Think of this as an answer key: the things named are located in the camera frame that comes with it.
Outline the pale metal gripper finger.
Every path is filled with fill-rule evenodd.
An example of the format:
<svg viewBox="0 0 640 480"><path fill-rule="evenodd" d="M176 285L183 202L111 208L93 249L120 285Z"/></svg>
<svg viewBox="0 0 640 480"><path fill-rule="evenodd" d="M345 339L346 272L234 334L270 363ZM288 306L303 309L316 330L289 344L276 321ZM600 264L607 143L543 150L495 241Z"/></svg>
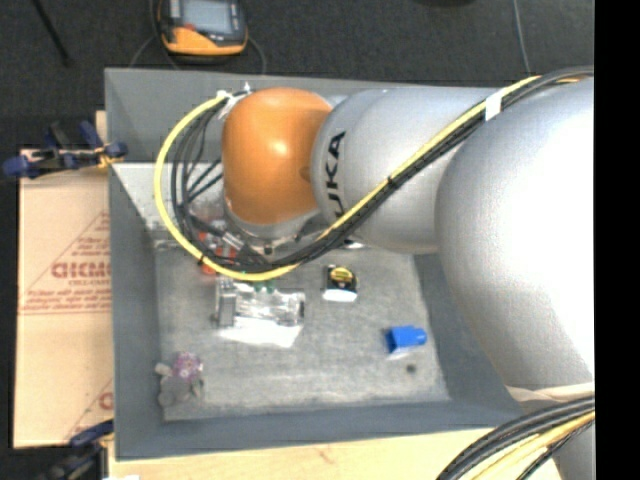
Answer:
<svg viewBox="0 0 640 480"><path fill-rule="evenodd" d="M232 327L236 313L236 289L232 280L217 280L216 314L219 327Z"/></svg>

